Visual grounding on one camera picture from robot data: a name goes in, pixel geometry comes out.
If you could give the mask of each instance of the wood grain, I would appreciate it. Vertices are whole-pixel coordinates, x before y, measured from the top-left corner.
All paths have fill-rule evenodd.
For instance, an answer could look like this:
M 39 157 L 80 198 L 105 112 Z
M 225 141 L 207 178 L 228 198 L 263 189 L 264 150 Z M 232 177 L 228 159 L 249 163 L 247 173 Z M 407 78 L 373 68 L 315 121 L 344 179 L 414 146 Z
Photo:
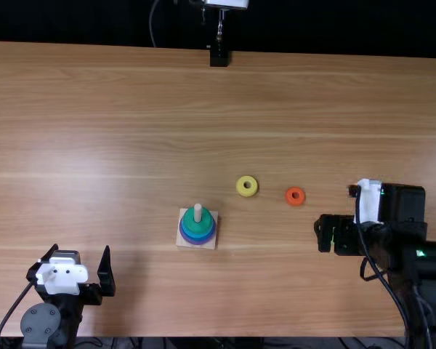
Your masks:
M 0 42 L 0 320 L 57 242 L 92 278 L 112 250 L 117 295 L 79 335 L 401 335 L 360 259 L 319 253 L 312 226 L 372 177 L 423 185 L 436 239 L 436 60 L 207 54 Z M 220 214 L 216 251 L 175 246 L 195 202 Z

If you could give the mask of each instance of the black background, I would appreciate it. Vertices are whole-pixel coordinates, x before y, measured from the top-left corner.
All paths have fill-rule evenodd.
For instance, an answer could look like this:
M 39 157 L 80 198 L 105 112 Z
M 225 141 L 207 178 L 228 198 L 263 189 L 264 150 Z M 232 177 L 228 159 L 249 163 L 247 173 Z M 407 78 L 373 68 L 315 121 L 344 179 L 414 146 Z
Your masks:
M 152 2 L 0 0 L 0 40 L 149 47 Z M 217 12 L 204 27 L 199 7 L 178 2 L 159 2 L 157 45 L 204 49 Z M 436 1 L 250 0 L 225 32 L 234 50 L 436 57 Z

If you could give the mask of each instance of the orange ring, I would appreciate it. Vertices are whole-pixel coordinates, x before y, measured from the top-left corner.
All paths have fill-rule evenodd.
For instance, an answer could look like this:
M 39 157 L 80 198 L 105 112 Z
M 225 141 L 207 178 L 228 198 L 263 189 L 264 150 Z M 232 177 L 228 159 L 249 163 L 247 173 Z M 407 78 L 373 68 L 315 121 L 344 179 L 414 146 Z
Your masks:
M 291 206 L 300 206 L 305 201 L 305 193 L 301 188 L 292 187 L 286 191 L 286 201 Z

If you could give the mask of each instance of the purple ring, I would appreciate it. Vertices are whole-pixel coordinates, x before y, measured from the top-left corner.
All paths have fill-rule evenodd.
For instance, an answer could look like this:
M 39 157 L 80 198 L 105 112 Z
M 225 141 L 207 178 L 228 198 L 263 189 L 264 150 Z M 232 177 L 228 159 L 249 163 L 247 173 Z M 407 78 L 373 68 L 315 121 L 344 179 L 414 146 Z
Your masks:
M 213 225 L 212 225 L 212 227 L 211 227 L 211 230 L 210 230 L 210 233 L 209 233 L 209 234 L 205 235 L 203 238 L 200 238 L 200 239 L 198 239 L 198 240 L 192 240 L 192 239 L 187 235 L 187 233 L 184 232 L 184 230 L 182 229 L 182 224 L 181 224 L 181 223 L 182 223 L 182 220 L 181 220 L 181 222 L 179 223 L 179 231 L 180 231 L 180 233 L 181 233 L 181 236 L 182 236 L 182 238 L 183 238 L 184 240 L 186 240 L 186 242 L 188 242 L 189 244 L 192 244 L 192 245 L 203 245 L 203 244 L 209 242 L 209 241 L 213 238 L 213 236 L 214 236 L 214 234 L 215 234 L 215 230 L 216 230 L 216 228 L 217 228 L 217 224 L 215 223 L 215 220 L 213 220 Z

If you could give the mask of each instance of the yellow ring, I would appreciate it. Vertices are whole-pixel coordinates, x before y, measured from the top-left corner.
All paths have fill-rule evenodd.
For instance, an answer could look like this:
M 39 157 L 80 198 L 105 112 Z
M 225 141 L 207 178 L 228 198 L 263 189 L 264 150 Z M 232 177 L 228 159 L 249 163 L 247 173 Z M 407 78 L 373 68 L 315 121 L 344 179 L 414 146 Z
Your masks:
M 235 184 L 235 189 L 238 191 L 239 195 L 248 198 L 249 196 L 253 196 L 257 192 L 257 190 L 259 189 L 259 185 L 255 178 L 250 176 L 242 176 Z

